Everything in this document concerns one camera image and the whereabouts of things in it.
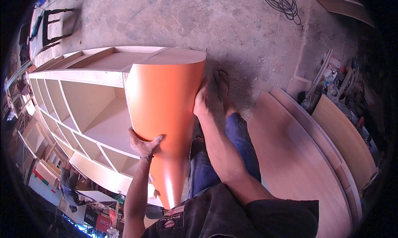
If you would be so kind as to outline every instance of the denim shorts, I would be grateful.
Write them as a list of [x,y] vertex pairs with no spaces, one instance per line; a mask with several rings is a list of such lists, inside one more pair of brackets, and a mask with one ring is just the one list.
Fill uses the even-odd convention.
[[[256,151],[251,143],[247,123],[239,113],[233,113],[226,118],[225,134],[239,151],[249,174],[261,183]],[[204,190],[221,182],[210,163],[204,142],[197,139],[192,141],[190,163],[189,198],[200,195]]]

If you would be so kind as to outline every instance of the grey t-shirt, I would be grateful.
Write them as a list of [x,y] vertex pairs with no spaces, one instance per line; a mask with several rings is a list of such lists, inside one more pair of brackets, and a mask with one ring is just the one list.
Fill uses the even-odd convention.
[[142,237],[315,237],[318,201],[257,200],[242,207],[224,184],[188,199]]

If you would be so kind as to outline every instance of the person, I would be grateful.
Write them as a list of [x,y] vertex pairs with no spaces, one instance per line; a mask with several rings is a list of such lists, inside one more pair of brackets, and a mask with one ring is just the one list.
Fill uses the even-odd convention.
[[209,77],[205,77],[193,107],[205,142],[192,142],[189,198],[147,229],[149,167],[164,135],[145,142],[129,130],[131,146],[141,160],[125,199],[123,237],[315,237],[318,201],[278,199],[261,184],[246,121],[228,98],[228,75],[217,71],[215,79],[224,106],[225,133],[208,108]]
[[70,170],[72,169],[72,164],[69,163],[69,159],[66,162],[66,165],[61,168],[61,181],[58,186],[61,190],[62,195],[65,198],[65,201],[69,203],[69,208],[72,213],[77,211],[78,206],[90,204],[91,202],[85,202],[79,200],[79,195],[74,190],[77,185],[77,181],[79,178],[79,174],[73,172],[70,174]]

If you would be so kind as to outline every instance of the orange laminate sheet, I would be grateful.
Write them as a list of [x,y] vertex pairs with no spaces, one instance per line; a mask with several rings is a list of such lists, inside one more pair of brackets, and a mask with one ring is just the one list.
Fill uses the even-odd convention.
[[152,183],[166,209],[181,201],[195,121],[192,110],[204,68],[205,61],[134,64],[125,83],[136,134],[146,140],[166,134],[150,167]]

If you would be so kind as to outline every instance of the concrete floor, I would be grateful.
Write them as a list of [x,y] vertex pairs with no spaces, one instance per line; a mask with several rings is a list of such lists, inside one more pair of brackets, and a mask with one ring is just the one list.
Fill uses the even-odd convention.
[[[356,20],[328,13],[315,0],[296,2],[301,26],[264,0],[57,0],[47,9],[76,11],[53,16],[61,22],[49,26],[49,38],[73,34],[39,54],[35,64],[98,47],[207,50],[206,73],[229,73],[230,96],[247,120],[262,89],[286,90],[294,74],[314,79],[329,48],[342,64],[356,55]],[[32,22],[40,13],[35,10]],[[221,103],[216,95],[210,100],[222,123]]]

